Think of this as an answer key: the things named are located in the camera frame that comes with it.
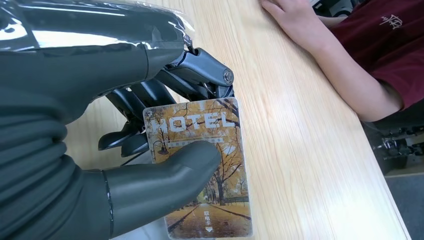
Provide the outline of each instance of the human arm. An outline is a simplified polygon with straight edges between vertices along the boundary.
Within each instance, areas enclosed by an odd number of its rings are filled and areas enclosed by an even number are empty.
[[[315,15],[306,0],[261,1],[284,32],[315,58],[343,100],[363,121],[383,119],[402,108],[396,91],[359,66]]]
[[[337,16],[337,17],[318,16],[318,18],[327,28],[331,28],[341,23],[343,20],[347,18],[347,16]]]

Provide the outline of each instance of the logo on shirt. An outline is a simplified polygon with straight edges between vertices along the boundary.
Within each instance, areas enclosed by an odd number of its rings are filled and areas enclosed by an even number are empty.
[[[388,23],[392,29],[397,29],[402,26],[402,20],[393,14],[390,17],[382,16],[381,19],[383,19],[383,22],[380,25]]]

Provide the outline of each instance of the human hand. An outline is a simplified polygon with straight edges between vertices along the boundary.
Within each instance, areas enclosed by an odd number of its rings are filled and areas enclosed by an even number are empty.
[[[282,30],[311,54],[335,39],[317,17],[308,0],[274,2],[260,0],[262,7],[272,15]]]

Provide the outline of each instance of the lamp post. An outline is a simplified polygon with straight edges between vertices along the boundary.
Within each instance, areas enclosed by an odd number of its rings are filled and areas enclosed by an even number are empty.
[[[158,154],[160,155],[167,155],[169,154],[168,150],[165,148],[165,144],[160,141],[160,140],[156,140],[153,142],[153,157],[156,160],[156,152],[155,152],[155,144],[156,143],[160,143],[162,145],[161,149],[159,151],[157,151]]]

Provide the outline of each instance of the plastic wrap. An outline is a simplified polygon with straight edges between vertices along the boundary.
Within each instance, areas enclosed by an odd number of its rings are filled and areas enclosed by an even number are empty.
[[[0,3],[0,51],[112,44],[173,49],[194,34],[193,24],[182,12],[141,1]]]

